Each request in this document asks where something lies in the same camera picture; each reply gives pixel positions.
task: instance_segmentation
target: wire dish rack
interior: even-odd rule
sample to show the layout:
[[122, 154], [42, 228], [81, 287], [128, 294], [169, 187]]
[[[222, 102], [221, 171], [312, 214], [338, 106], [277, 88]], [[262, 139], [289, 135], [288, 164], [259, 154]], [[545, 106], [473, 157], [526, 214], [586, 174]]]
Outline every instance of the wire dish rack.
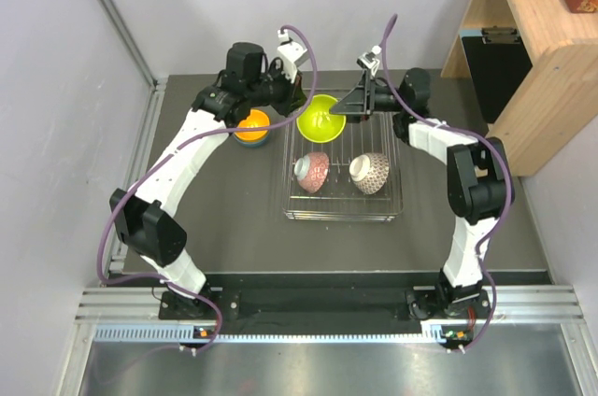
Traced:
[[[330, 159], [326, 181], [319, 191], [307, 193], [293, 168], [310, 151], [324, 151]], [[390, 172], [382, 189], [365, 195], [351, 181], [349, 165], [363, 153], [384, 153]], [[403, 209], [399, 148], [390, 114], [376, 114], [368, 121], [347, 123], [334, 141], [314, 144], [301, 136], [293, 123], [285, 133], [283, 167], [283, 211], [289, 219], [390, 221]]]

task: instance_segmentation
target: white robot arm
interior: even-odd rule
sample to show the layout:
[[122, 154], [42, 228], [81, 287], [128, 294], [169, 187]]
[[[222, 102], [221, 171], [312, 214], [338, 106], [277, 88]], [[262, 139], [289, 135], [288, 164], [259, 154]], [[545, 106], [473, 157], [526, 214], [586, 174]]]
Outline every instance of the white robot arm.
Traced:
[[[298, 71], [307, 50], [293, 41], [287, 31], [279, 31], [277, 58], [262, 72], [264, 53], [260, 46], [235, 43], [227, 55], [226, 68], [219, 73], [221, 84], [201, 90], [170, 145], [156, 163], [173, 157], [137, 189], [115, 221], [120, 240], [133, 248], [169, 282], [192, 293], [199, 293], [206, 276], [185, 248], [187, 236], [174, 221], [178, 203], [207, 158], [229, 137], [213, 134], [190, 138], [214, 130], [235, 127], [253, 106], [272, 106], [288, 116], [306, 98]], [[112, 208], [126, 192], [116, 190]]]
[[[496, 158], [474, 137], [446, 130], [444, 122], [430, 118], [427, 105], [430, 77], [422, 69], [407, 71], [397, 92], [423, 121], [405, 111], [394, 98], [389, 83], [376, 78], [378, 54], [379, 48], [374, 47], [359, 57], [357, 63], [363, 70], [362, 79], [331, 108], [331, 112], [343, 114], [353, 123], [377, 112], [391, 112], [392, 128], [397, 137], [447, 167], [448, 202], [456, 216], [452, 246], [435, 285], [434, 304], [424, 304], [431, 308], [418, 310], [413, 315], [426, 318], [431, 311], [437, 310], [459, 313], [473, 304], [482, 292], [478, 259], [484, 259], [488, 241], [479, 246], [479, 251], [477, 244], [498, 221], [505, 203], [505, 181], [510, 177], [503, 176]], [[505, 159], [500, 140], [492, 138], [488, 141]], [[486, 176], [477, 177], [477, 169], [484, 170]], [[410, 302], [410, 309], [413, 307], [417, 309], [419, 301]]]
[[[476, 145], [474, 137], [441, 130], [445, 123], [428, 119], [433, 126], [423, 122], [411, 123], [409, 129], [409, 145], [434, 156], [442, 164], [447, 165], [449, 148], [455, 146]], [[442, 271], [453, 288], [475, 286], [482, 279], [477, 263], [476, 245], [496, 224], [497, 218], [482, 219], [472, 225], [463, 217], [455, 217], [455, 231], [452, 235], [452, 246], [448, 260]], [[488, 249], [488, 240], [481, 245], [479, 257], [483, 260]]]

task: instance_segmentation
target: purple cable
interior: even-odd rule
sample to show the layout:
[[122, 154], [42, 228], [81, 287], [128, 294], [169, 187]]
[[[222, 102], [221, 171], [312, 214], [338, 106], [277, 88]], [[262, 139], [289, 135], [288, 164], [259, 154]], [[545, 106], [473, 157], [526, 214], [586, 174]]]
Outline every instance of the purple cable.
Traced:
[[[298, 111], [295, 111], [293, 114], [291, 114], [285, 120], [282, 120], [277, 123], [273, 123], [272, 125], [268, 125], [267, 127], [247, 127], [247, 128], [236, 127], [236, 128], [221, 128], [218, 130], [212, 130], [210, 132], [197, 134], [197, 135], [187, 139], [185, 142], [183, 142], [182, 144], [180, 144], [177, 147], [177, 150], [182, 150], [185, 147], [189, 146], [191, 143], [198, 141], [199, 139], [202, 139], [204, 137], [212, 136], [214, 134], [257, 132], [257, 131], [262, 131], [262, 130], [276, 130], [277, 128], [282, 128], [286, 125], [289, 125], [290, 123], [293, 123], [299, 116], [301, 116], [301, 114], [311, 104], [311, 101], [314, 98], [314, 94], [316, 93], [316, 88], [318, 86], [318, 66], [316, 64], [316, 57], [314, 55], [313, 49], [311, 48], [309, 41], [307, 41], [306, 36], [299, 29], [297, 29], [296, 27], [294, 27], [292, 25], [283, 25], [282, 27], [280, 27], [280, 31], [283, 31], [283, 30], [289, 30], [289, 31], [295, 33], [303, 42], [304, 46], [307, 49], [307, 54], [309, 55], [309, 61], [311, 62], [311, 68], [313, 71], [313, 79], [311, 82], [311, 89], [309, 90], [309, 96], [307, 97], [305, 104]], [[145, 183], [153, 174], [155, 174], [158, 170], [160, 170], [160, 168], [162, 168], [166, 163], [168, 163], [173, 157], [174, 157], [174, 155], [172, 153], [168, 154], [168, 155], [164, 156], [158, 163], [154, 164], [153, 167], [151, 167], [150, 170], [144, 176], [142, 176], [133, 186], [131, 186], [129, 191], [126, 194], [124, 194], [124, 196], [121, 198], [121, 200], [114, 207], [114, 210], [110, 213], [110, 217], [108, 218], [106, 226], [104, 227], [104, 230], [102, 231], [102, 235], [100, 237], [100, 245], [97, 250], [97, 257], [96, 257], [96, 261], [95, 261], [95, 272], [97, 274], [98, 279], [100, 280], [100, 282], [102, 284], [105, 284], [105, 285], [121, 284], [123, 282], [132, 281], [134, 279], [139, 279], [142, 277], [158, 279], [158, 280], [166, 280], [166, 278], [159, 275], [158, 273], [138, 273], [138, 274], [132, 275], [132, 276], [122, 276], [122, 277], [117, 277], [117, 278], [113, 278], [113, 279], [108, 279], [107, 277], [104, 276], [104, 270], [103, 270], [102, 265], [104, 263], [104, 255], [106, 253], [107, 240], [108, 240], [108, 236], [110, 234], [110, 229], [114, 225], [114, 221], [116, 220], [116, 217], [121, 213], [122, 209], [127, 204], [127, 202], [131, 199], [131, 197], [133, 195], [135, 195], [135, 193], [137, 192], [139, 187], [143, 183]], [[214, 329], [214, 333], [210, 336], [209, 341], [207, 343], [205, 343], [201, 348], [198, 349], [198, 352], [204, 352], [206, 349], [210, 348], [214, 344], [216, 337], [218, 336], [218, 334], [221, 331], [221, 327], [222, 327], [221, 311], [214, 303], [209, 301], [208, 298], [205, 298], [204, 296], [202, 296], [198, 293], [194, 293], [192, 291], [183, 289], [182, 287], [180, 287], [176, 284], [173, 284], [173, 283], [168, 283], [168, 287], [170, 289], [180, 291], [181, 293], [184, 293], [192, 298], [195, 298], [195, 299], [201, 301], [202, 303], [207, 304], [216, 313], [217, 321], [216, 321], [216, 328]], [[141, 356], [141, 358], [139, 358], [138, 360], [135, 360], [135, 361], [131, 362], [130, 364], [128, 364], [125, 367], [123, 372], [118, 373], [116, 377], [109, 379], [108, 382], [112, 382], [113, 380], [118, 378], [120, 375], [122, 375], [124, 372], [126, 372], [131, 367], [133, 367], [135, 364], [137, 364], [139, 361], [141, 361], [145, 357], [153, 354], [153, 352], [156, 352], [158, 350], [163, 350], [163, 349], [166, 349], [166, 347], [159, 346], [159, 347], [156, 347], [156, 348], [150, 350], [149, 352], [147, 352], [146, 354]]]
[[[382, 50], [382, 66], [383, 66], [383, 70], [384, 70], [384, 77], [386, 78], [386, 80], [388, 82], [389, 88], [392, 91], [392, 95], [394, 95], [394, 98], [397, 100], [397, 102], [403, 107], [403, 109], [407, 113], [409, 113], [411, 116], [413, 116], [413, 118], [415, 118], [416, 120], [419, 120], [420, 122], [423, 122], [431, 127], [435, 127], [434, 123], [429, 122], [428, 120], [426, 120], [425, 118], [423, 118], [422, 116], [417, 114], [406, 104], [406, 102], [401, 98], [401, 96], [395, 89], [394, 84], [391, 81], [391, 74], [389, 73], [389, 67], [388, 67], [388, 64], [386, 61], [386, 51], [387, 51], [386, 43], [388, 41], [389, 36], [391, 35], [392, 28], [396, 24], [396, 20], [397, 20], [397, 14], [395, 13], [391, 16], [391, 19], [386, 24], [386, 29], [384, 30], [384, 35], [382, 36], [382, 41], [380, 42], [380, 48]], [[503, 160], [503, 157], [500, 155], [498, 150], [496, 150], [496, 148], [494, 148], [492, 146], [492, 144], [490, 142], [488, 142], [488, 140], [484, 136], [481, 136], [481, 135], [471, 132], [469, 130], [463, 130], [460, 128], [452, 128], [447, 125], [440, 125], [438, 128], [442, 129], [442, 130], [447, 130], [448, 132], [465, 134], [465, 135], [468, 135], [468, 136], [471, 136], [471, 137], [474, 137], [475, 139], [477, 139], [486, 148], [488, 148], [488, 150], [491, 152], [491, 154], [494, 156], [494, 158], [496, 158], [496, 161], [500, 165], [500, 168], [503, 171], [503, 175], [505, 176], [506, 196], [505, 196], [505, 204], [503, 205], [503, 210], [501, 211], [501, 214], [498, 217], [498, 220], [496, 221], [496, 224], [494, 225], [494, 227], [486, 235], [484, 235], [481, 239], [479, 239], [479, 241], [476, 244], [477, 263], [479, 264], [479, 269], [481, 270], [482, 275], [484, 275], [488, 279], [488, 281], [490, 282], [490, 285], [491, 285], [492, 305], [491, 305], [490, 313], [489, 313], [488, 317], [486, 318], [486, 322], [484, 323], [482, 328], [479, 330], [476, 337], [471, 341], [471, 343], [464, 347], [464, 350], [468, 350], [468, 349], [472, 348], [475, 344], [477, 344], [477, 342], [481, 339], [481, 337], [484, 335], [484, 333], [486, 333], [486, 331], [488, 330], [488, 327], [490, 326], [492, 317], [494, 317], [494, 311], [496, 310], [496, 283], [494, 282], [494, 279], [492, 278], [490, 272], [486, 268], [484, 261], [481, 260], [481, 258], [480, 258], [480, 254], [481, 254], [480, 249], [481, 249], [482, 244], [484, 242], [486, 242], [487, 240], [489, 240], [491, 238], [491, 236], [494, 233], [496, 233], [496, 231], [498, 229], [500, 229], [500, 227], [505, 222], [506, 215], [508, 214], [508, 211], [511, 207], [511, 196], [512, 196], [513, 190], [512, 190], [512, 183], [510, 180], [510, 174], [508, 172], [508, 167], [506, 166], [505, 160]]]

